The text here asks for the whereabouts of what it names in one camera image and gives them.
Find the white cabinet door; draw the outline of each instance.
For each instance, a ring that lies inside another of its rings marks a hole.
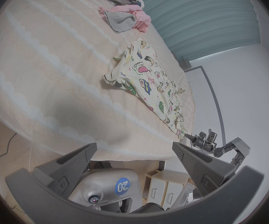
[[[165,186],[165,181],[152,177],[147,202],[160,205],[163,192],[165,191]]]
[[[169,182],[165,200],[163,202],[163,209],[167,209],[173,205],[183,189],[182,184]]]

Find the blue circular sticker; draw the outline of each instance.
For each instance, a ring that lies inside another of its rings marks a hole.
[[[129,188],[130,188],[129,180],[126,177],[122,177],[116,183],[115,193],[117,195],[123,195],[128,191]]]

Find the cabinet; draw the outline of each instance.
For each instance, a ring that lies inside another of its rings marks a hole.
[[[165,210],[173,205],[189,179],[186,173],[168,170],[146,176],[151,179],[147,202],[157,203]]]

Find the teal curtain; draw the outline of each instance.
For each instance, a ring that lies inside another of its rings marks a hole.
[[[251,0],[143,0],[171,52],[190,61],[260,43]]]

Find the floor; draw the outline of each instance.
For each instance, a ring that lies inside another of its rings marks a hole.
[[[6,153],[8,142],[15,134],[0,121],[0,155]],[[12,196],[5,182],[5,177],[12,172],[25,168],[32,171],[34,167],[60,157],[59,154],[43,148],[39,144],[32,143],[19,134],[10,141],[8,153],[0,157],[0,194],[12,210],[27,224],[33,223],[23,212]],[[136,171],[140,178],[141,187],[144,187],[146,173],[156,170],[159,161],[136,160],[131,162],[111,161],[113,168],[131,168]]]

